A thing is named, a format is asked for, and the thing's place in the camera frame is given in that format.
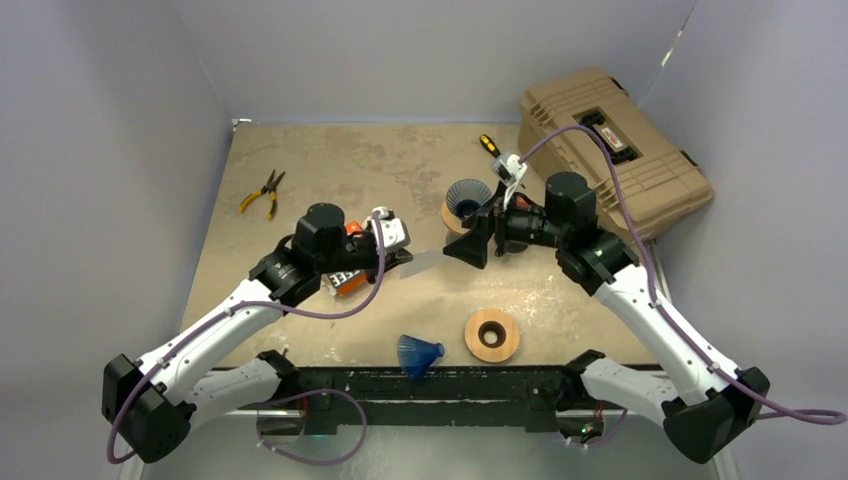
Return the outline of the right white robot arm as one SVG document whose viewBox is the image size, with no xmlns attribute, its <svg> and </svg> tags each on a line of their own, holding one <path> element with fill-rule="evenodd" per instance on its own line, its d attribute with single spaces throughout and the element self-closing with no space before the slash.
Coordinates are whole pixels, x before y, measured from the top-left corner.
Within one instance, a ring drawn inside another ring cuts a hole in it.
<svg viewBox="0 0 848 480">
<path fill-rule="evenodd" d="M 666 379 L 586 353 L 564 376 L 561 392 L 576 407 L 612 402 L 659 425 L 689 460 L 705 464 L 751 427 L 770 381 L 757 367 L 740 368 L 721 354 L 652 288 L 649 271 L 615 234 L 598 224 L 596 195 L 577 173 L 548 177 L 543 205 L 523 209 L 506 200 L 505 186 L 481 205 L 445 255 L 478 269 L 488 246 L 551 247 L 566 277 L 614 313 L 654 355 Z"/>
</svg>

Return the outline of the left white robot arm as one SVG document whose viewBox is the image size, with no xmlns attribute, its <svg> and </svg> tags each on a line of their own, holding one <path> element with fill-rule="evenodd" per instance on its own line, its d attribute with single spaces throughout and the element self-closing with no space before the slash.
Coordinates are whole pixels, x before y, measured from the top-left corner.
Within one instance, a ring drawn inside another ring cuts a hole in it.
<svg viewBox="0 0 848 480">
<path fill-rule="evenodd" d="M 136 360 L 124 354 L 104 368 L 102 414 L 111 428 L 107 460 L 137 456 L 156 462 L 173 452 L 203 423 L 259 404 L 284 409 L 329 387 L 310 389 L 278 351 L 257 354 L 228 371 L 215 367 L 255 333 L 287 314 L 340 320 L 364 310 L 387 270 L 411 259 L 411 236 L 387 207 L 375 208 L 363 230 L 350 233 L 343 210 L 331 203 L 310 206 L 275 249 L 264 256 L 226 300 L 187 330 Z M 317 313 L 300 304 L 317 293 L 325 274 L 359 270 L 370 275 L 370 294 L 341 313 Z"/>
</svg>

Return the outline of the orange coffee filter box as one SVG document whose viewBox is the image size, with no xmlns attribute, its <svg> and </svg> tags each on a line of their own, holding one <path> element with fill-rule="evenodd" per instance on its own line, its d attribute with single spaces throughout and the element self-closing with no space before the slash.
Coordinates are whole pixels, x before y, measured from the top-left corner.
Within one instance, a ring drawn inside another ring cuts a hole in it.
<svg viewBox="0 0 848 480">
<path fill-rule="evenodd" d="M 323 274 L 322 286 L 332 296 L 347 296 L 367 283 L 367 274 L 361 269 Z"/>
</svg>

